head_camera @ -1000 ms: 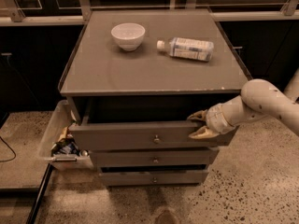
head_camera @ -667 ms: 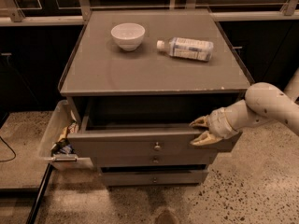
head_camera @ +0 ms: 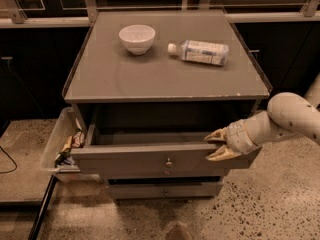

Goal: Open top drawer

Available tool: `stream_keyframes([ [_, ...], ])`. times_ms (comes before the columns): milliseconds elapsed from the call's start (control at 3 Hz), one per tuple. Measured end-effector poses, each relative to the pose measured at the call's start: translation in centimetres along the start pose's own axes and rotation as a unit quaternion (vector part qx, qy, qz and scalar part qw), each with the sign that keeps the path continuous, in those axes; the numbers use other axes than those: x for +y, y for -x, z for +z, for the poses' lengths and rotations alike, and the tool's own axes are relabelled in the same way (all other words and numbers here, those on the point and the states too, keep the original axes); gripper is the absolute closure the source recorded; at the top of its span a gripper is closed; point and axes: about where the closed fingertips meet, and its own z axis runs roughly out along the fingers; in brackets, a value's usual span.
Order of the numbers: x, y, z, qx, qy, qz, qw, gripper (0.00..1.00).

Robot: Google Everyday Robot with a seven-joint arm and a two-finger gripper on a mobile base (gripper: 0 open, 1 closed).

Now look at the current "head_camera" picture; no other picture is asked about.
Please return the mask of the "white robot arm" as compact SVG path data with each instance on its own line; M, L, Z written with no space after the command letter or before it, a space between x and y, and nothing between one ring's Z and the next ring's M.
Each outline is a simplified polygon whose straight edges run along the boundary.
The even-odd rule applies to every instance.
M205 137L222 146L209 154L209 161L222 161L247 155L268 142L305 136L320 144L320 73L304 97L291 92L274 95L267 109L247 119L230 123Z

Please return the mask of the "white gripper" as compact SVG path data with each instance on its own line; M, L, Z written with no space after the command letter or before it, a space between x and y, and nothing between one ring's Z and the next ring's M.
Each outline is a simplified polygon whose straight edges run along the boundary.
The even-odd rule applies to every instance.
M247 155L259 148L249 137L243 119L231 123L227 128L220 128L207 135L206 142L225 142L214 153L209 154L206 159L212 162L229 160L240 155Z

